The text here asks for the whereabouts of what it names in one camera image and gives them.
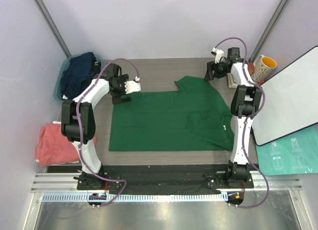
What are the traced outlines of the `green t shirt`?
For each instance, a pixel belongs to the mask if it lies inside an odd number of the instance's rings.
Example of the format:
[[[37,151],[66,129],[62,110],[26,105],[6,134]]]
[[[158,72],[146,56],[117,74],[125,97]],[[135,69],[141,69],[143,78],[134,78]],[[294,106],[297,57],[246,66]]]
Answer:
[[[113,107],[111,152],[231,151],[232,115],[221,94],[198,77],[177,91],[137,92]]]

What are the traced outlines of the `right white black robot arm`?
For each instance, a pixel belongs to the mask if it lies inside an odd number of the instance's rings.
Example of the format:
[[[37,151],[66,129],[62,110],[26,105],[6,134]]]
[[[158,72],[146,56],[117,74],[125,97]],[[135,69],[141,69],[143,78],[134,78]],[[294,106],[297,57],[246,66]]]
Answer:
[[[229,48],[227,57],[218,48],[213,48],[211,53],[215,60],[207,64],[205,80],[232,74],[237,87],[230,106],[235,121],[232,154],[225,173],[208,175],[209,185],[211,189],[242,188],[245,184],[252,188],[248,159],[249,136],[253,119],[259,110],[262,91],[255,86],[248,72],[248,63],[240,57],[239,48]]]

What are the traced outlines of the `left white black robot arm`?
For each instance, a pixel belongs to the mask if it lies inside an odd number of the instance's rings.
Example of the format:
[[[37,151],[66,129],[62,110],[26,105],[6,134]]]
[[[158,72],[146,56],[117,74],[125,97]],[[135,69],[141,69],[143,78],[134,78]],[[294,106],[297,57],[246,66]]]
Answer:
[[[101,98],[111,95],[112,104],[130,102],[126,94],[129,76],[122,74],[117,64],[107,64],[106,70],[100,75],[95,74],[91,84],[73,100],[62,104],[61,132],[76,148],[81,162],[78,190],[102,189],[105,187],[106,175],[103,164],[97,156],[93,138],[96,124],[94,108]]]

